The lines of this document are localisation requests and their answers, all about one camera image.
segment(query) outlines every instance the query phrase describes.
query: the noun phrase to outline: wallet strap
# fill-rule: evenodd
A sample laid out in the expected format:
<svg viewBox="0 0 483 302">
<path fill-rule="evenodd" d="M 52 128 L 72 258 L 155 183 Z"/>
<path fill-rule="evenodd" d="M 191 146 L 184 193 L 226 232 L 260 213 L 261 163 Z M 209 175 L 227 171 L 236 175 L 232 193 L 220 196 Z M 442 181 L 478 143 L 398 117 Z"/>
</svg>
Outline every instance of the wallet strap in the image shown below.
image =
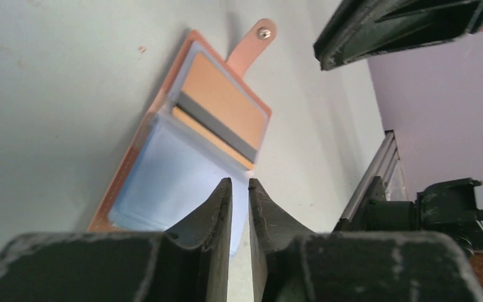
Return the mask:
<svg viewBox="0 0 483 302">
<path fill-rule="evenodd" d="M 243 78 L 245 72 L 258 56 L 275 40 L 277 26 L 271 19 L 261 19 L 243 37 L 226 63 Z"/>
</svg>

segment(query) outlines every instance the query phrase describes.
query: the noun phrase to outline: card holder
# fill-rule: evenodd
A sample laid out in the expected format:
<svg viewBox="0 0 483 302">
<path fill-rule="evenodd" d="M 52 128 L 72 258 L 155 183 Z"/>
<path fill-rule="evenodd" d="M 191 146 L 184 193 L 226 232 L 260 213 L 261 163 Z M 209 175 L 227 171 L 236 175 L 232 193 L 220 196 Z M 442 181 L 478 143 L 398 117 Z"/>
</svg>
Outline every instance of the card holder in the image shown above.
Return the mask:
<svg viewBox="0 0 483 302">
<path fill-rule="evenodd" d="M 267 39 L 259 38 L 262 28 L 270 29 Z M 225 62 L 197 31 L 190 32 L 138 126 L 89 231 L 165 230 L 206 200 L 221 178 L 231 177 L 231 254 L 235 253 L 247 220 L 247 180 L 271 117 L 270 108 L 245 84 L 242 76 L 276 33 L 271 20 L 260 20 Z M 242 101 L 236 110 L 245 109 L 245 116 L 249 116 L 246 120 L 256 118 L 258 122 L 247 123 L 229 111 L 229 106 L 221 101 L 226 101 L 225 98 L 232 100 L 232 93 L 216 93 L 216 101 L 211 102 L 199 91 L 209 83 L 199 81 L 198 76 L 196 82 L 186 83 L 180 79 L 183 72 L 187 71 L 189 75 L 193 72 L 192 68 L 185 70 L 185 63 L 196 49 L 194 58 L 203 63 L 200 68 L 215 73 L 216 77 L 218 73 L 209 68 L 210 64 L 220 70 L 231 86 L 240 92 L 236 98 Z M 232 92 L 232 87 L 225 89 Z M 190 96 L 190 100 L 181 102 L 182 93 Z"/>
</svg>

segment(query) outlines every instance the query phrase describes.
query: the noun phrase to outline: white table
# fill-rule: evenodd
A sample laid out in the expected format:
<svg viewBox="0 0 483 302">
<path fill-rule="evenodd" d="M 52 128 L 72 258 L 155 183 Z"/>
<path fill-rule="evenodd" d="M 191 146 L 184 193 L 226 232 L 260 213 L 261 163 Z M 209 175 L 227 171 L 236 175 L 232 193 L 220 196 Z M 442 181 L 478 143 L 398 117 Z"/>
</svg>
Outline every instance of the white table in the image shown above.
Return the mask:
<svg viewBox="0 0 483 302">
<path fill-rule="evenodd" d="M 367 63 L 320 72 L 313 57 L 338 4 L 0 1 L 0 248 L 85 229 L 188 29 L 225 57 L 260 18 L 279 36 L 245 77 L 273 109 L 256 176 L 307 227 L 332 230 L 384 136 Z M 253 296 L 247 232 L 228 293 Z"/>
</svg>

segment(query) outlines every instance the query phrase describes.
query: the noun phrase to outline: wall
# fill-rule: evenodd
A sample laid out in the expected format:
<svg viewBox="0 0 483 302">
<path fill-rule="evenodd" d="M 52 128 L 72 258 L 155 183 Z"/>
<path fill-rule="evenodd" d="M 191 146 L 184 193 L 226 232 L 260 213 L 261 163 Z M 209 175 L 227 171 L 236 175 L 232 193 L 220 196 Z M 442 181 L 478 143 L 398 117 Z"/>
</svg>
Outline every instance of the wall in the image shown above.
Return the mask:
<svg viewBox="0 0 483 302">
<path fill-rule="evenodd" d="M 483 33 L 369 60 L 410 198 L 434 182 L 483 180 Z M 477 189 L 483 208 L 483 186 Z"/>
</svg>

